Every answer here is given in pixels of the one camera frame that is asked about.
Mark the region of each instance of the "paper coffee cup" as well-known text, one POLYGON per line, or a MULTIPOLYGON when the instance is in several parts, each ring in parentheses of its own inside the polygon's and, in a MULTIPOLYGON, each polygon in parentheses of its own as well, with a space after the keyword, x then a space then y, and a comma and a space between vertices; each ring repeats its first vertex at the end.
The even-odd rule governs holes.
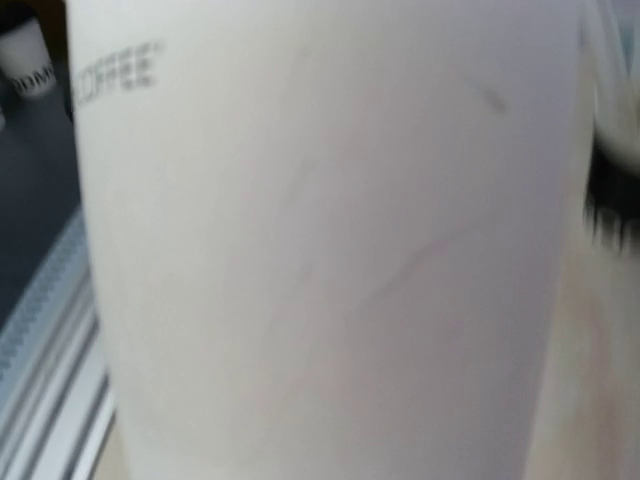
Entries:
POLYGON ((56 85, 40 24, 25 4, 0 9, 0 69, 22 98, 40 97, 56 85))
POLYGON ((132 479, 520 478, 576 2, 123 5, 67 2, 132 479))

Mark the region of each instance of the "small white cup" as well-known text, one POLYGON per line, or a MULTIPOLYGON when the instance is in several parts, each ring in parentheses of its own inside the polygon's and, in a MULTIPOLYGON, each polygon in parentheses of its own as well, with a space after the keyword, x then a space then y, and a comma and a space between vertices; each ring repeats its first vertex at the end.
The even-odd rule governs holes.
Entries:
POLYGON ((21 3, 0 10, 0 69, 22 98, 38 98, 56 85, 35 12, 21 3))

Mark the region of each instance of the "white container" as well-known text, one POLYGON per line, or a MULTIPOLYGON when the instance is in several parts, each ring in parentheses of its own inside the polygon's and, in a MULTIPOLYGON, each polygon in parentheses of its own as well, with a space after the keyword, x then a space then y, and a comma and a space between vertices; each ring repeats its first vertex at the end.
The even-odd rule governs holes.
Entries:
POLYGON ((519 478, 575 2, 67 7, 133 479, 519 478))
POLYGON ((35 12, 24 4, 0 9, 0 69, 22 98, 49 93, 56 77, 35 12))

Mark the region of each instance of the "beige surface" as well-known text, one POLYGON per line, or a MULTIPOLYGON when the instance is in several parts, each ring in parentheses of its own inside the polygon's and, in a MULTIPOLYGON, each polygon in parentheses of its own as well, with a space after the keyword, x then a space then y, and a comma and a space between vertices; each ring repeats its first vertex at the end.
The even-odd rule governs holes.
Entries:
MULTIPOLYGON (((592 111, 587 73, 583 62, 559 296, 526 480, 640 478, 640 323, 616 304, 612 275, 620 265, 593 248, 582 224, 592 111)), ((126 480, 117 426, 95 476, 107 479, 126 480)))

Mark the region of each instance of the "black lid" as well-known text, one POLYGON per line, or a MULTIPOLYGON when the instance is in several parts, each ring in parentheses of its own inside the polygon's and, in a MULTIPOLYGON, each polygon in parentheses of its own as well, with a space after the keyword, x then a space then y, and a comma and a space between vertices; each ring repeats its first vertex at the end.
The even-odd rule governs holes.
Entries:
POLYGON ((640 170, 626 168, 596 136, 587 182, 585 217, 618 251, 640 245, 640 170))
POLYGON ((0 35, 36 18, 36 11, 22 2, 10 2, 0 7, 0 35))

